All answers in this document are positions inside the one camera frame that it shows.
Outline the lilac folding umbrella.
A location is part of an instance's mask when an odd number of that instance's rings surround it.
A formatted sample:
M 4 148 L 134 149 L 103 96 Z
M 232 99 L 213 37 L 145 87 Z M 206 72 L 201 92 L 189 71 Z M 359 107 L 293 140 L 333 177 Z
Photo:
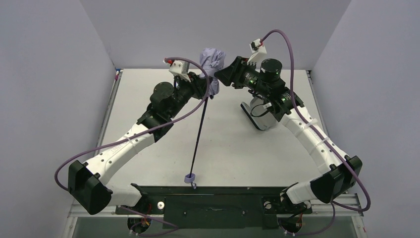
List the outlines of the lilac folding umbrella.
M 214 96 L 219 93 L 219 82 L 215 78 L 214 73 L 218 70 L 223 69 L 225 57 L 226 53 L 216 48 L 204 48 L 200 54 L 199 63 L 210 78 L 210 89 L 209 96 L 205 99 L 203 106 L 190 172 L 184 177 L 184 182 L 189 183 L 192 189 L 197 188 L 197 185 L 195 183 L 196 175 L 193 173 L 193 170 L 197 157 L 198 145 L 202 134 L 202 128 L 204 124 L 208 101 L 209 99 L 213 99 Z

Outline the black umbrella case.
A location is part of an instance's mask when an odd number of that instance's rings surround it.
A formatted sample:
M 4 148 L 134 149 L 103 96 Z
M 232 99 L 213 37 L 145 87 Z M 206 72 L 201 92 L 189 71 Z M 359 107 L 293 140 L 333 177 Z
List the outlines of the black umbrella case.
M 245 112 L 252 125 L 261 131 L 266 131 L 275 128 L 278 121 L 275 117 L 264 107 L 263 99 L 254 97 L 250 102 L 241 102 L 240 106 Z

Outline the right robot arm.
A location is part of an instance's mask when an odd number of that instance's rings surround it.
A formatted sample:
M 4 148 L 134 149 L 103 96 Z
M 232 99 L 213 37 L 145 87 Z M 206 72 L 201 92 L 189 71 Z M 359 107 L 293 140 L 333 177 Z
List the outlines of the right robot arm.
M 298 139 L 312 157 L 320 176 L 293 184 L 280 193 L 284 208 L 291 209 L 317 199 L 330 203 L 353 187 L 362 168 L 359 157 L 350 157 L 338 148 L 311 118 L 303 101 L 281 79 L 282 63 L 265 59 L 259 71 L 248 59 L 237 57 L 214 76 L 225 86 L 244 87 L 262 97 L 266 110 Z

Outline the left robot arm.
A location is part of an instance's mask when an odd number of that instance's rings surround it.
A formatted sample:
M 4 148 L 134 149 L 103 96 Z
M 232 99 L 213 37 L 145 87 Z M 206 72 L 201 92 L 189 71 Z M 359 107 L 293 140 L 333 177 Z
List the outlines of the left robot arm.
M 170 82 L 157 84 L 150 103 L 136 123 L 118 141 L 96 148 L 100 153 L 85 162 L 75 159 L 68 168 L 68 192 L 90 215 L 95 215 L 117 199 L 108 186 L 115 173 L 140 151 L 158 142 L 183 117 L 175 116 L 191 98 L 201 103 L 209 96 L 207 75 L 189 72 L 186 79 L 174 77 Z

